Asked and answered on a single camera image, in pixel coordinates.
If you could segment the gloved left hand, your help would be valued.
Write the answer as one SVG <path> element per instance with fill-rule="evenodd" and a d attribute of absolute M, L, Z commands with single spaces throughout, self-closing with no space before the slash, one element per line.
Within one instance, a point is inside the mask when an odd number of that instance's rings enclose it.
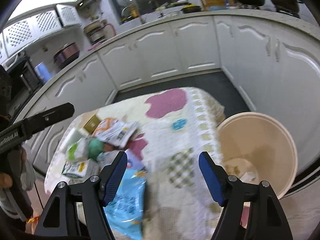
<path fill-rule="evenodd" d="M 33 188 L 36 176 L 22 145 L 1 153 L 1 209 L 23 222 L 33 216 L 27 192 Z"/>

